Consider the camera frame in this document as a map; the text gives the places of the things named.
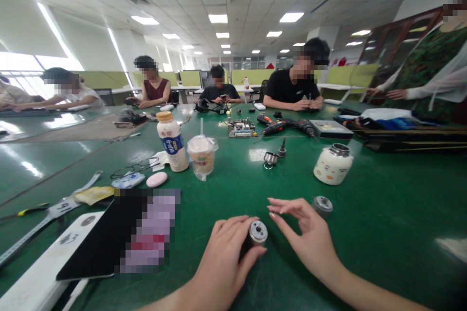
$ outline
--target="circuit board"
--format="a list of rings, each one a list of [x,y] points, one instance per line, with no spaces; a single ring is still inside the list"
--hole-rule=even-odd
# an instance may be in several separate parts
[[[227,131],[229,133],[229,138],[258,137],[256,126],[253,124],[250,118],[238,119],[234,121],[232,121],[231,118],[228,118]]]

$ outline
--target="person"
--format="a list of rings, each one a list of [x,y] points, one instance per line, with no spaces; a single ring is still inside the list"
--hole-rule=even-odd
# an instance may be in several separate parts
[[[467,96],[467,1],[444,5],[436,25],[385,83],[367,90],[387,92],[382,107],[408,109],[421,120],[448,123]]]
[[[224,68],[221,65],[211,68],[211,76],[214,81],[213,86],[204,89],[199,100],[208,99],[215,103],[242,103],[235,86],[224,83]]]
[[[427,311],[348,271],[339,260],[326,221],[305,199],[268,198],[269,215],[287,238],[303,265],[334,294],[358,311]],[[298,235],[281,217],[299,221]],[[165,298],[139,311],[226,311],[234,302],[248,272],[266,248],[251,248],[239,262],[242,243],[257,217],[237,216],[215,223],[194,277]]]
[[[172,102],[172,87],[170,81],[159,76],[157,63],[149,56],[139,56],[135,59],[135,67],[144,74],[143,99],[128,97],[127,100],[136,100],[140,108],[149,108],[160,104]]]
[[[311,73],[329,64],[329,46],[319,38],[310,39],[297,53],[290,69],[277,70],[269,78],[263,99],[266,107],[302,111],[321,109],[323,98]]]
[[[78,74],[63,68],[50,68],[44,71],[42,79],[46,84],[55,84],[59,94],[36,103],[8,104],[6,108],[21,111],[29,108],[68,109],[88,104],[90,107],[104,107],[101,97],[93,89],[84,85],[84,80]],[[69,103],[58,104],[68,100]]]
[[[0,75],[0,108],[9,104],[31,103],[33,98],[23,89],[10,85],[10,80]]]

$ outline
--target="black t-shirt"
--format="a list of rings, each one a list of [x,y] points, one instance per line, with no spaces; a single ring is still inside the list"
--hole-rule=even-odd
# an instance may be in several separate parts
[[[239,99],[235,86],[232,84],[225,84],[222,89],[216,86],[208,86],[204,89],[203,93],[199,97],[200,99],[207,98],[208,100],[214,101],[217,97],[222,95],[228,95],[231,99]]]
[[[298,102],[303,96],[309,99],[310,94],[312,100],[320,95],[314,76],[310,75],[307,79],[297,79],[297,84],[293,85],[289,69],[277,70],[271,74],[265,92],[265,95],[273,100],[286,103]]]

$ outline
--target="floral dress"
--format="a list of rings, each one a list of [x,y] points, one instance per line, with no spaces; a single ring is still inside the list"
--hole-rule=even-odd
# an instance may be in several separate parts
[[[396,80],[388,91],[409,89],[426,85],[460,51],[467,41],[467,27],[452,32],[438,29],[428,34],[404,62]],[[413,111],[421,120],[448,123],[458,103],[434,99],[433,110],[429,111],[431,96],[419,100],[386,99],[382,107],[401,108]]]

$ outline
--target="maroon top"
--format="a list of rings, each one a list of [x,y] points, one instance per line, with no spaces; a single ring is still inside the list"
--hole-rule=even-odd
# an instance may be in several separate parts
[[[167,85],[169,81],[167,79],[162,79],[161,83],[159,84],[159,87],[156,89],[154,88],[149,80],[144,80],[144,88],[146,90],[146,95],[147,99],[152,101],[152,100],[158,100],[164,97],[164,90],[165,86]],[[167,101],[168,103],[172,102],[172,94],[169,96],[169,100]]]

